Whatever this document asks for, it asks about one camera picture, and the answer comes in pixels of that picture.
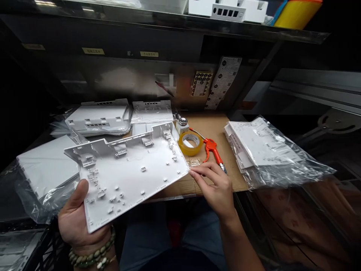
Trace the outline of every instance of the beaded bracelet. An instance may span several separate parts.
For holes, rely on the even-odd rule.
[[[78,268],[88,268],[96,263],[97,269],[103,271],[105,266],[110,262],[109,259],[105,257],[105,254],[110,250],[115,240],[115,230],[113,226],[111,228],[111,231],[112,234],[109,241],[96,252],[90,255],[78,256],[71,248],[69,253],[69,261],[71,262],[71,265]]]

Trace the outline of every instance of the wrist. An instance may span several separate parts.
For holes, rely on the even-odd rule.
[[[232,210],[230,210],[227,213],[219,214],[218,215],[219,222],[222,224],[229,224],[233,223],[234,221],[239,221],[238,213],[236,209],[233,207]]]
[[[109,229],[109,231],[106,233],[106,235],[102,240],[89,245],[80,245],[80,246],[72,245],[71,248],[73,249],[73,252],[76,255],[79,256],[89,255],[94,253],[101,247],[105,246],[106,243],[110,240],[110,237],[111,237],[111,231]]]

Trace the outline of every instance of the yellow label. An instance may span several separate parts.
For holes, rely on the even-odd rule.
[[[143,52],[140,51],[140,56],[159,57],[158,52]]]
[[[90,55],[105,55],[102,48],[85,48],[82,47],[84,53]]]
[[[41,44],[23,43],[23,47],[28,50],[45,50],[44,46]]]

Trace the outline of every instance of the cardboard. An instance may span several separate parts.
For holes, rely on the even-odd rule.
[[[223,163],[226,167],[228,176],[232,180],[233,191],[245,191],[248,190],[247,184],[238,169],[235,156],[232,152],[232,149],[227,141],[226,136],[224,135],[223,129],[226,123],[229,121],[227,116],[224,113],[217,112],[199,112],[199,113],[183,113],[182,117],[188,119],[188,124],[191,128],[195,129],[197,132],[201,133],[202,136],[206,138],[213,139],[217,143],[217,151],[223,160]],[[203,162],[206,159],[206,150],[205,144],[201,151],[195,156],[185,155],[186,160],[198,159],[200,162]],[[209,154],[209,161],[215,161],[214,155],[211,152]],[[212,184],[212,182],[204,177],[207,183]],[[168,186],[164,190],[155,194],[150,200],[161,199],[161,198],[172,198],[177,196],[202,196],[202,191],[200,190],[197,183],[194,179],[188,174],[184,176],[179,181]]]

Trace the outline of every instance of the packing tape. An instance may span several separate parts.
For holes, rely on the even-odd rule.
[[[184,144],[183,141],[192,140],[196,143],[196,147],[190,148]],[[199,135],[193,132],[185,132],[179,136],[178,145],[183,154],[194,156],[199,153],[203,145],[203,140]]]

